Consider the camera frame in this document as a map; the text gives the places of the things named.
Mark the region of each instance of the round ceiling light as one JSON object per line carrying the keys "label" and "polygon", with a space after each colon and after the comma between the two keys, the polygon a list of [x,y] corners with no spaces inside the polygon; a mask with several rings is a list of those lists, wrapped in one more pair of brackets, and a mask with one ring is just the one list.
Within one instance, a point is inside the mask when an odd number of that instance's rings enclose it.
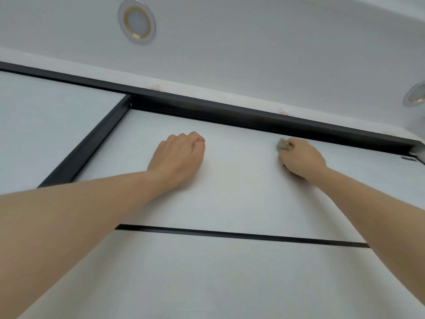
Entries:
{"label": "round ceiling light", "polygon": [[404,106],[412,107],[422,103],[425,103],[425,81],[413,86],[403,99]]}
{"label": "round ceiling light", "polygon": [[155,17],[150,8],[138,0],[125,0],[118,10],[121,30],[131,41],[145,45],[156,34]]}

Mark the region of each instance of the black frame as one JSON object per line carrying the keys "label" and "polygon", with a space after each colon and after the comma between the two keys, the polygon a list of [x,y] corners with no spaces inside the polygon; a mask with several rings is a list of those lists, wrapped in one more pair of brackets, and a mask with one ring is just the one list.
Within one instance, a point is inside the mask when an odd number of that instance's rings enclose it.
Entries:
{"label": "black frame", "polygon": [[[267,131],[277,134],[313,139],[322,142],[343,144],[357,148],[376,150],[402,156],[414,156],[413,148],[423,147],[420,141],[396,136],[346,128],[338,125],[311,121],[297,117],[283,116],[250,108],[238,107],[181,96],[160,91],[122,85],[112,82],[74,76],[17,64],[0,62],[0,71],[33,76],[58,82],[65,82],[106,91],[126,94],[111,112],[82,140],[78,146],[57,166],[40,184],[40,187],[73,182],[109,134],[130,109],[156,112],[208,121],[241,128]],[[181,228],[162,228],[121,224],[117,230],[137,230],[186,235],[220,236],[240,239],[260,239],[271,241],[290,241],[299,243],[369,247],[366,243],[306,239],[299,237],[269,236],[245,233],[228,233]]]}

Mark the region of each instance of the hand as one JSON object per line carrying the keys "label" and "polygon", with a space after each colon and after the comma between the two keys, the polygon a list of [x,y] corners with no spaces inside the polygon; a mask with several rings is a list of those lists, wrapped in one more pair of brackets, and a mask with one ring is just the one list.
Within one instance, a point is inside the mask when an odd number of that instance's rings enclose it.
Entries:
{"label": "hand", "polygon": [[279,156],[284,166],[292,173],[310,181],[317,171],[326,168],[326,161],[321,153],[306,140],[289,139],[286,142],[294,149],[280,150]]}
{"label": "hand", "polygon": [[191,179],[204,159],[205,139],[196,132],[170,135],[162,141],[147,167],[164,183],[166,190]]}

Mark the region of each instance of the forearm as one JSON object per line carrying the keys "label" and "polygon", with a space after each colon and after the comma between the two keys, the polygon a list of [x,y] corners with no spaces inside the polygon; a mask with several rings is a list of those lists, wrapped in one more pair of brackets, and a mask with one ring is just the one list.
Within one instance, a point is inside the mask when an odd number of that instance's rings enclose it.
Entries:
{"label": "forearm", "polygon": [[153,172],[0,196],[0,313],[15,318],[128,215],[165,192]]}
{"label": "forearm", "polygon": [[389,270],[425,304],[425,211],[326,167],[307,180],[332,199]]}

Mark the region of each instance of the white ceiling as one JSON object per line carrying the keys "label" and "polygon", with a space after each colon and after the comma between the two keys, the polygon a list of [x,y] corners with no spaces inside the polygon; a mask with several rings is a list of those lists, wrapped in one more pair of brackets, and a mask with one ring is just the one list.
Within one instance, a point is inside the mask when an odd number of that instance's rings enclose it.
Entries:
{"label": "white ceiling", "polygon": [[120,30],[121,1],[2,0],[0,46],[403,127],[425,116],[401,105],[425,80],[418,16],[371,15],[365,0],[346,12],[329,0],[140,0],[157,22],[142,46]]}

